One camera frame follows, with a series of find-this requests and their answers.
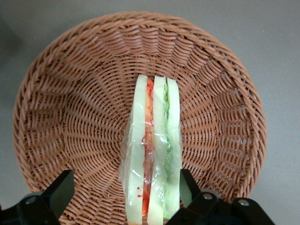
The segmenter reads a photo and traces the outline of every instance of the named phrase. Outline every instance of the screw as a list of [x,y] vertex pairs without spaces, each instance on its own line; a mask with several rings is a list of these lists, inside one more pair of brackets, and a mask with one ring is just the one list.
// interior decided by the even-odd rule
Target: screw
[[205,194],[203,195],[203,197],[204,197],[206,200],[211,200],[211,199],[212,199],[212,196],[211,196],[210,194],[208,194],[208,193],[205,193]]
[[249,202],[245,199],[239,199],[239,204],[242,206],[249,206]]
[[30,197],[30,198],[28,198],[27,200],[26,200],[26,202],[25,202],[25,204],[26,205],[29,205],[29,204],[31,204],[31,203],[34,203],[35,201],[36,201],[36,197],[35,196],[32,196],[32,197]]

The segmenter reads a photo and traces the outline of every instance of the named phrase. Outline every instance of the tomato slice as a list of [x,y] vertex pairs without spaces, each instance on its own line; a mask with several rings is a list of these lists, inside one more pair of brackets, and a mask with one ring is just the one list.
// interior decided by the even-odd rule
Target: tomato slice
[[146,93],[146,121],[145,121],[145,137],[143,138],[143,145],[145,146],[144,159],[144,185],[143,185],[143,199],[142,199],[142,215],[148,213],[151,180],[153,171],[153,151],[154,151],[154,128],[153,128],[153,86],[151,79],[147,79],[147,93]]

